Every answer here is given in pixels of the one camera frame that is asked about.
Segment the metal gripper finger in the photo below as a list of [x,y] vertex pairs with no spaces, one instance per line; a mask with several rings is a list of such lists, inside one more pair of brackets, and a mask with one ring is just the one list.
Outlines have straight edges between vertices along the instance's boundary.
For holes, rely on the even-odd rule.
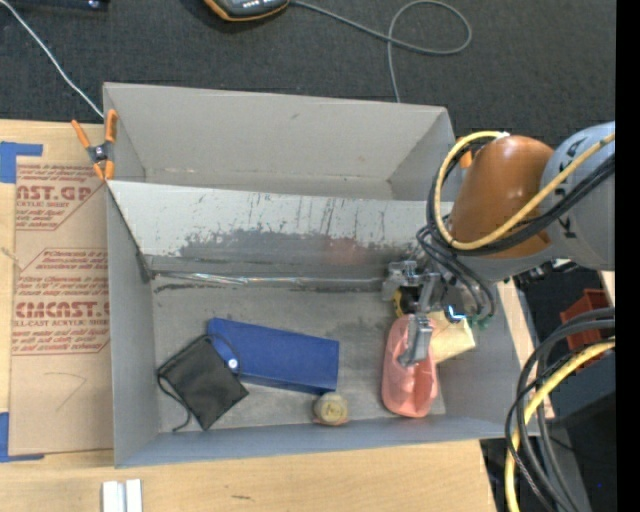
[[417,273],[417,262],[415,260],[391,262],[387,266],[386,275],[382,283],[382,299],[390,301],[400,288],[415,288],[419,284],[420,275]]
[[404,321],[406,347],[397,357],[397,361],[407,368],[427,360],[433,327],[426,315],[407,315]]

